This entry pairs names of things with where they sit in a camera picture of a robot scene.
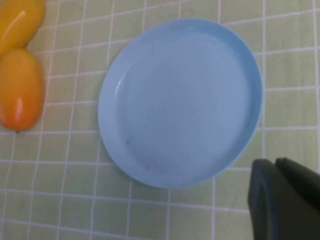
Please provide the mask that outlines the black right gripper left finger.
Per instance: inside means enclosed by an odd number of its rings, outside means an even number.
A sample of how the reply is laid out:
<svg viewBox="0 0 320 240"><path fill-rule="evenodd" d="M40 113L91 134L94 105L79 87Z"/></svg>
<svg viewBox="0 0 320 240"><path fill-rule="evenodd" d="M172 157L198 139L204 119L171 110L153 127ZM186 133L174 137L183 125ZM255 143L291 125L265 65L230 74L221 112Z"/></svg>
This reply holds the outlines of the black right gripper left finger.
<svg viewBox="0 0 320 240"><path fill-rule="evenodd" d="M306 202L275 162L253 161L247 202L255 240L320 238L320 207Z"/></svg>

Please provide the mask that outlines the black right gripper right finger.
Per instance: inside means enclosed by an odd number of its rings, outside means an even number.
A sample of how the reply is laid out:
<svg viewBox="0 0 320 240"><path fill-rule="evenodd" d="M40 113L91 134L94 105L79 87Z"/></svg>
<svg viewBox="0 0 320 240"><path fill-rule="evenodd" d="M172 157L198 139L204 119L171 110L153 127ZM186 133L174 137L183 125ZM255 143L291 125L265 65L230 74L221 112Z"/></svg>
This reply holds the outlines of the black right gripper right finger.
<svg viewBox="0 0 320 240"><path fill-rule="evenodd" d="M314 208L320 207L320 175L289 158L277 158L275 166L295 191Z"/></svg>

